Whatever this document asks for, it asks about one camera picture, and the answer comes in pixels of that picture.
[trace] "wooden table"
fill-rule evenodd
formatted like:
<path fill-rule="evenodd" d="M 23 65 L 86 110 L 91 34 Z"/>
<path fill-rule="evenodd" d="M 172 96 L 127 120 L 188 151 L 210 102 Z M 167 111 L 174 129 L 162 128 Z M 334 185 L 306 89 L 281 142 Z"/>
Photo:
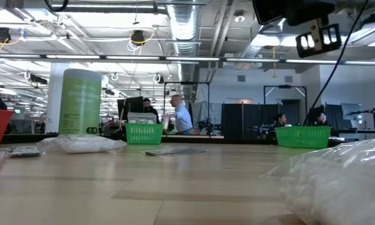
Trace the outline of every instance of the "wooden table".
<path fill-rule="evenodd" d="M 208 152 L 143 153 L 174 147 Z M 284 208 L 276 181 L 259 178 L 301 152 L 242 144 L 130 145 L 19 159 L 0 152 L 0 225 L 303 224 Z"/>

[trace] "green plastic basket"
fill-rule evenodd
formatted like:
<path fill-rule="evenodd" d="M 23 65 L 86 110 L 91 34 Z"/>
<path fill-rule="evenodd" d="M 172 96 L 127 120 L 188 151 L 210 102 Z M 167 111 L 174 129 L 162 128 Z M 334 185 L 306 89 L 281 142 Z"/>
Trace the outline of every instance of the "green plastic basket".
<path fill-rule="evenodd" d="M 126 140 L 128 144 L 160 144 L 162 135 L 162 124 L 126 123 Z"/>
<path fill-rule="evenodd" d="M 331 127 L 279 127 L 275 129 L 277 143 L 289 148 L 323 149 L 328 146 Z"/>

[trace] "computer monitor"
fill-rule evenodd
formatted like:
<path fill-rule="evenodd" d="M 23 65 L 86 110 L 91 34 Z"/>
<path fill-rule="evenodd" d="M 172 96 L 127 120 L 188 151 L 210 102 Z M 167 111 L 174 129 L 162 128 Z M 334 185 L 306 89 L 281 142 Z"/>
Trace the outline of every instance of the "computer monitor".
<path fill-rule="evenodd" d="M 356 120 L 356 121 L 363 120 L 363 114 L 362 114 L 362 112 L 364 111 L 363 105 L 342 103 L 341 106 L 342 106 L 344 120 Z"/>
<path fill-rule="evenodd" d="M 119 99 L 118 103 L 118 115 L 119 120 L 128 120 L 128 112 L 131 113 L 144 113 L 143 97 L 129 97 L 127 99 Z M 124 114 L 121 118 L 121 112 L 124 108 Z"/>

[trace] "white shirt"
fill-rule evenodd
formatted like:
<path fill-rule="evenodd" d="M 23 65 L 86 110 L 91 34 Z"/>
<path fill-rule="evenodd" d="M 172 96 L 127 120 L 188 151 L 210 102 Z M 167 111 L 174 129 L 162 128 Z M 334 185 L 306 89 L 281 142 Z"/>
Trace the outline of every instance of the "white shirt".
<path fill-rule="evenodd" d="M 175 107 L 175 128 L 178 132 L 193 128 L 189 111 L 182 103 Z"/>

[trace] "ceiling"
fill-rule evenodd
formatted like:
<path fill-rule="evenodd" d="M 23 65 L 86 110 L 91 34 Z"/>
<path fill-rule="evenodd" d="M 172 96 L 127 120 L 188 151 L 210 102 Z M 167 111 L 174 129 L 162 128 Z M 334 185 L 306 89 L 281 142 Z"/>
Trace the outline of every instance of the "ceiling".
<path fill-rule="evenodd" d="M 108 13 L 101 9 L 103 1 L 91 0 L 70 1 L 70 4 L 93 4 L 95 10 L 91 12 L 62 12 L 54 14 L 46 10 L 35 0 L 25 0 L 25 7 L 1 8 L 0 9 L 0 27 L 10 28 L 10 45 L 0 43 L 0 53 L 10 54 L 100 54 L 100 55 L 147 55 L 147 56 L 173 56 L 175 55 L 169 16 L 165 14 L 140 13 L 131 9 L 130 13 L 113 12 Z M 234 54 L 238 56 L 240 52 L 252 42 L 258 32 L 253 30 L 255 19 L 254 10 L 251 1 L 236 1 L 234 12 L 242 11 L 245 20 L 236 22 L 231 20 L 227 29 L 226 39 L 223 42 L 220 55 Z M 111 4 L 127 4 L 128 6 L 142 6 L 152 2 L 144 1 L 112 1 Z M 226 20 L 228 18 L 231 4 L 226 8 L 223 18 L 220 18 L 221 0 L 199 1 L 203 5 L 200 8 L 201 22 L 199 25 L 199 56 L 210 56 L 210 49 L 216 32 L 216 24 L 222 21 L 220 34 L 226 29 Z M 361 5 L 361 1 L 339 1 L 337 4 L 337 14 L 331 20 L 341 24 L 342 36 L 348 31 L 353 22 L 353 12 Z M 375 1 L 368 5 L 367 12 L 362 18 L 366 18 L 375 11 Z M 283 38 L 294 36 L 307 32 L 308 24 L 298 27 L 289 27 L 284 25 L 282 31 L 276 31 L 275 26 L 260 30 L 260 34 L 267 37 L 277 37 L 282 44 Z M 144 31 L 146 39 L 142 49 L 133 50 L 129 44 L 129 36 L 134 30 Z M 374 59 L 375 47 L 369 47 L 375 41 L 375 31 L 367 36 L 352 42 L 346 50 L 344 58 L 350 60 Z M 339 51 L 329 52 L 321 56 L 312 57 L 313 59 L 333 59 L 336 60 Z M 259 54 L 263 58 L 298 58 L 294 46 L 264 46 Z M 143 95 L 151 97 L 154 101 L 163 101 L 163 85 L 154 82 L 153 76 L 159 74 L 166 81 L 180 81 L 178 78 L 177 64 L 137 64 L 137 63 L 113 63 L 113 62 L 74 62 L 69 65 L 70 68 L 90 69 L 103 75 L 103 87 L 122 88 L 122 91 L 116 91 L 116 97 Z M 280 69 L 295 69 L 300 71 L 300 65 L 278 64 Z M 31 87 L 36 84 L 31 83 L 26 78 L 29 74 L 34 74 L 49 81 L 50 62 L 40 61 L 13 61 L 0 59 L 0 85 Z M 262 64 L 260 69 L 271 69 L 273 64 Z M 24 101 L 30 104 L 39 104 L 38 109 L 31 111 L 32 114 L 44 114 L 48 93 L 48 87 L 40 85 L 38 89 L 6 89 L 1 90 L 4 97 L 12 99 L 14 102 Z M 180 85 L 172 87 L 173 93 L 182 93 Z M 115 97 L 107 96 L 103 93 L 102 110 L 104 113 L 115 113 Z M 172 111 L 170 105 L 166 105 L 167 111 Z"/>

